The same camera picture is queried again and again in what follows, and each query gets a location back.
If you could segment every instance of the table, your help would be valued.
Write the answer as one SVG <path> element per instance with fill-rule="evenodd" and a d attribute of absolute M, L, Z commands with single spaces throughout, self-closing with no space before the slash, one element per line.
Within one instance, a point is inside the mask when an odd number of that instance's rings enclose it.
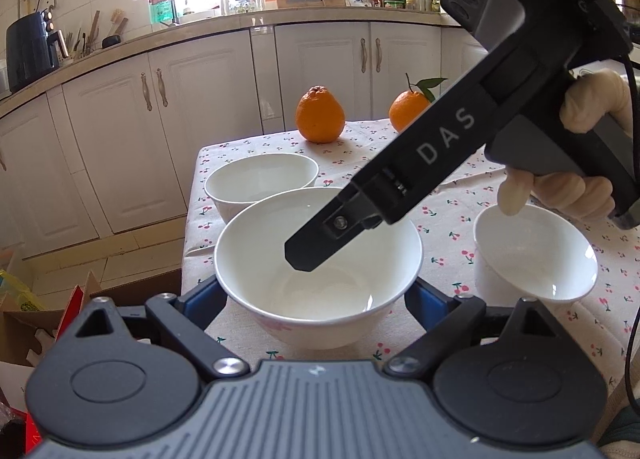
<path fill-rule="evenodd" d="M 186 292 L 214 272 L 213 249 L 224 224 L 206 193 L 204 182 L 220 166 L 245 156 L 268 152 L 303 153 L 320 166 L 316 186 L 344 186 L 396 136 L 386 119 L 350 122 L 332 144 L 306 142 L 296 132 L 265 135 L 203 148 L 197 158 L 186 227 L 182 290 Z M 460 166 L 433 194 L 409 213 L 424 244 L 420 277 L 447 295 L 474 292 L 475 261 L 472 225 L 482 209 L 495 204 L 504 168 L 484 159 L 480 150 Z M 640 303 L 640 233 L 621 232 L 612 222 L 574 222 L 596 251 L 600 272 L 593 292 L 570 309 L 554 314 L 591 357 L 611 393 L 624 370 L 626 342 Z M 227 301 L 207 334 L 253 367 L 262 359 L 384 361 L 420 337 L 424 330 L 402 299 L 373 333 L 348 347 L 305 351 L 279 342 L 252 316 Z"/>

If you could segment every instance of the circular pad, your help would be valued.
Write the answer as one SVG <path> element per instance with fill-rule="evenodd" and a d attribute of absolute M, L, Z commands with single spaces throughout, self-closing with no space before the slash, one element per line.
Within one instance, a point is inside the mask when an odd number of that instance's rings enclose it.
<path fill-rule="evenodd" d="M 587 439 L 606 390 L 575 343 L 553 337 L 471 347 L 433 377 L 442 408 L 472 435 L 522 447 Z"/>
<path fill-rule="evenodd" d="M 26 389 L 44 437 L 79 447 L 131 444 L 177 422 L 200 394 L 193 365 L 168 349 L 130 336 L 67 343 L 47 353 Z"/>

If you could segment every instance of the ribbed gray surface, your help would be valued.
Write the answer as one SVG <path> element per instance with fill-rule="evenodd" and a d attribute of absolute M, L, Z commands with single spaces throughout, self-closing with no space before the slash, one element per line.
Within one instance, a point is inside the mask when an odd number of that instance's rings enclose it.
<path fill-rule="evenodd" d="M 523 453 L 472 443 L 443 420 L 418 383 L 381 376 L 371 362 L 263 362 L 219 381 L 200 408 L 155 442 L 121 451 L 48 443 L 33 459 L 593 459 L 589 444 Z"/>

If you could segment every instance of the bowl rim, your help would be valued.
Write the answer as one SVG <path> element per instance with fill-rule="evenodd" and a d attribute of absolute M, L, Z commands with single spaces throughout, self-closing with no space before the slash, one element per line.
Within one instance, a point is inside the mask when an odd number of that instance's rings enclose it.
<path fill-rule="evenodd" d="M 365 318 L 365 317 L 367 317 L 367 316 L 369 316 L 371 314 L 379 312 L 382 309 L 386 309 L 386 307 L 388 307 L 389 305 L 393 304 L 402 295 L 404 295 L 404 293 L 406 293 L 407 290 L 414 284 L 415 279 L 417 279 L 418 274 L 420 273 L 420 268 L 422 267 L 423 259 L 424 259 L 424 245 L 422 243 L 422 239 L 420 238 L 420 233 L 418 233 L 418 230 L 415 227 L 414 223 L 408 217 L 403 217 L 398 222 L 406 222 L 411 226 L 411 234 L 412 234 L 412 236 L 415 235 L 415 240 L 418 242 L 418 244 L 420 244 L 420 258 L 416 259 L 416 269 L 415 269 L 415 272 L 413 274 L 413 278 L 404 287 L 402 287 L 400 289 L 400 291 L 398 293 L 396 293 L 392 298 L 390 298 L 389 300 L 387 300 L 384 303 L 380 304 L 376 308 L 370 309 L 368 311 L 363 311 L 363 312 L 360 312 L 360 313 L 348 315 L 348 316 L 342 316 L 342 317 L 339 317 L 339 318 L 330 318 L 328 320 L 309 320 L 309 319 L 302 319 L 302 318 L 291 318 L 291 317 L 288 317 L 288 316 L 282 316 L 282 315 L 278 315 L 278 314 L 273 314 L 273 313 L 270 313 L 268 311 L 265 311 L 264 309 L 260 309 L 259 307 L 256 307 L 255 305 L 252 305 L 249 302 L 245 301 L 244 299 L 240 298 L 238 295 L 236 295 L 236 293 L 231 291 L 229 289 L 229 287 L 226 285 L 225 280 L 221 279 L 220 274 L 218 272 L 218 246 L 220 245 L 220 240 L 222 240 L 222 237 L 225 234 L 226 230 L 228 230 L 229 227 L 233 225 L 233 223 L 236 221 L 236 219 L 238 219 L 238 217 L 240 217 L 241 215 L 247 215 L 246 212 L 250 211 L 252 208 L 257 207 L 257 205 L 259 203 L 262 203 L 263 201 L 273 200 L 274 198 L 276 198 L 278 196 L 281 196 L 281 195 L 284 195 L 284 194 L 309 193 L 308 190 L 316 190 L 316 189 L 318 189 L 318 190 L 325 190 L 325 189 L 342 190 L 342 188 L 339 187 L 339 186 L 322 186 L 322 187 L 296 188 L 295 190 L 287 190 L 286 192 L 280 192 L 278 194 L 275 194 L 275 195 L 272 195 L 270 197 L 267 197 L 267 198 L 263 199 L 262 201 L 257 201 L 255 203 L 251 204 L 251 206 L 249 206 L 248 208 L 245 208 L 244 210 L 242 210 L 236 217 L 231 219 L 231 221 L 223 228 L 222 232 L 220 233 L 220 236 L 218 237 L 218 241 L 216 243 L 216 247 L 214 248 L 214 251 L 213 251 L 213 264 L 214 264 L 214 268 L 216 270 L 216 277 L 218 279 L 218 282 L 222 286 L 222 289 L 225 291 L 225 293 L 229 297 L 231 297 L 231 299 L 233 299 L 236 303 L 238 303 L 239 305 L 241 305 L 245 309 L 251 311 L 252 313 L 260 315 L 262 317 L 265 317 L 265 318 L 267 318 L 269 320 L 277 321 L 277 322 L 280 322 L 280 323 L 283 323 L 283 324 L 286 324 L 286 325 L 290 325 L 290 326 L 325 327 L 325 326 L 341 325 L 341 324 L 344 324 L 344 323 L 349 323 L 349 322 L 353 322 L 353 321 L 359 320 L 360 318 Z"/>
<path fill-rule="evenodd" d="M 294 153 L 289 153 L 289 152 L 268 152 L 268 153 L 264 153 L 264 154 L 254 154 L 254 155 L 249 155 L 247 157 L 241 157 L 240 159 L 236 159 L 235 161 L 231 161 L 229 163 L 225 163 L 224 165 L 222 165 L 220 168 L 216 168 L 213 172 L 211 172 L 209 174 L 209 176 L 207 177 L 207 179 L 204 182 L 204 193 L 207 194 L 207 196 L 211 199 L 213 199 L 214 201 L 221 203 L 221 204 L 246 204 L 247 206 L 249 206 L 250 204 L 255 204 L 256 202 L 259 201 L 225 201 L 224 199 L 220 199 L 218 197 L 215 197 L 215 195 L 210 194 L 209 193 L 209 189 L 207 188 L 207 183 L 209 183 L 209 179 L 212 179 L 212 177 L 217 174 L 219 171 L 221 171 L 223 168 L 226 168 L 229 165 L 232 165 L 233 163 L 238 163 L 240 161 L 244 161 L 246 159 L 252 159 L 254 157 L 264 157 L 264 156 L 281 156 L 281 155 L 286 155 L 286 156 L 297 156 L 297 157 L 302 157 L 304 159 L 308 159 L 309 161 L 311 161 L 315 166 L 316 166 L 316 176 L 311 179 L 310 181 L 308 181 L 305 185 L 301 186 L 300 188 L 307 188 L 310 187 L 314 182 L 316 182 L 316 179 L 318 179 L 318 175 L 320 173 L 320 166 L 318 165 L 318 162 L 316 162 L 315 159 L 306 156 L 306 155 L 302 155 L 302 154 L 294 154 Z"/>
<path fill-rule="evenodd" d="M 529 296 L 535 296 L 538 299 L 545 301 L 545 302 L 550 302 L 550 303 L 555 303 L 555 304 L 566 304 L 569 302 L 576 302 L 582 298 L 584 298 L 585 296 L 587 296 L 589 293 L 591 293 L 591 291 L 593 291 L 593 288 L 596 285 L 596 281 L 598 280 L 598 275 L 600 273 L 599 271 L 599 267 L 598 267 L 598 258 L 596 257 L 596 253 L 593 249 L 593 246 L 591 245 L 591 243 L 589 242 L 589 240 L 587 239 L 587 237 L 584 236 L 584 233 L 582 233 L 578 228 L 576 228 L 572 223 L 570 223 L 568 220 L 564 219 L 564 217 L 559 216 L 557 213 L 552 212 L 551 210 L 548 210 L 547 208 L 542 208 L 540 206 L 536 206 L 535 204 L 525 204 L 522 208 L 521 211 L 523 211 L 525 208 L 529 208 L 529 209 L 533 209 L 533 210 L 539 210 L 540 212 L 543 213 L 543 215 L 549 215 L 552 217 L 556 217 L 561 221 L 561 224 L 565 224 L 567 226 L 570 226 L 572 230 L 575 230 L 576 232 L 578 232 L 580 234 L 580 236 L 586 241 L 587 245 L 591 248 L 591 251 L 593 251 L 593 258 L 596 261 L 596 273 L 593 276 L 593 279 L 591 280 L 591 285 L 588 286 L 586 288 L 585 293 L 583 293 L 583 295 L 580 296 L 576 296 L 574 298 L 566 298 L 566 299 L 562 299 L 562 300 L 558 300 L 556 298 L 549 298 L 547 296 L 540 296 L 540 295 L 535 295 L 534 293 L 530 292 L 530 291 L 526 291 L 525 289 L 515 285 L 514 283 L 512 283 L 510 280 L 508 280 L 501 272 L 500 270 L 496 269 L 487 259 L 486 259 L 486 255 L 482 252 L 482 249 L 480 248 L 480 245 L 478 243 L 478 232 L 477 232 L 477 228 L 478 228 L 478 220 L 480 219 L 480 217 L 482 217 L 482 215 L 485 214 L 485 212 L 488 212 L 489 210 L 494 210 L 495 208 L 499 209 L 498 204 L 493 204 L 492 206 L 489 206 L 488 208 L 485 208 L 484 210 L 482 210 L 478 216 L 476 217 L 476 219 L 474 220 L 474 229 L 473 229 L 473 233 L 474 233 L 474 243 L 476 245 L 476 251 L 482 256 L 482 258 L 484 259 L 484 261 L 486 262 L 486 264 L 491 267 L 492 271 L 498 275 L 498 277 L 500 277 L 501 279 L 503 279 L 505 282 L 509 283 L 514 289 L 517 289 L 518 291 L 520 291 L 521 293 L 523 293 L 525 296 L 529 295 Z"/>

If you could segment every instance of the finger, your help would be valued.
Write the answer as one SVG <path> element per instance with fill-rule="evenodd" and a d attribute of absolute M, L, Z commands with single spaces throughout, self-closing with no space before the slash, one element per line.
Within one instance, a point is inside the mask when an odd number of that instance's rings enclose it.
<path fill-rule="evenodd" d="M 589 215 L 582 218 L 582 220 L 601 220 L 606 219 L 609 214 L 613 211 L 613 208 L 616 207 L 616 202 L 613 200 L 613 197 L 609 197 L 605 203 L 600 206 L 600 208 L 596 209 Z"/>
<path fill-rule="evenodd" d="M 507 167 L 507 179 L 498 188 L 498 208 L 507 216 L 517 214 L 529 200 L 532 188 L 531 172 Z"/>
<path fill-rule="evenodd" d="M 585 177 L 584 194 L 575 203 L 567 206 L 562 213 L 574 219 L 589 216 L 607 203 L 612 191 L 611 181 L 606 177 Z"/>
<path fill-rule="evenodd" d="M 548 208 L 562 210 L 584 194 L 584 180 L 577 174 L 558 172 L 536 177 L 533 192 Z"/>
<path fill-rule="evenodd" d="M 567 130 L 584 134 L 607 112 L 631 135 L 631 92 L 620 75 L 610 69 L 578 78 L 564 95 L 560 119 Z"/>

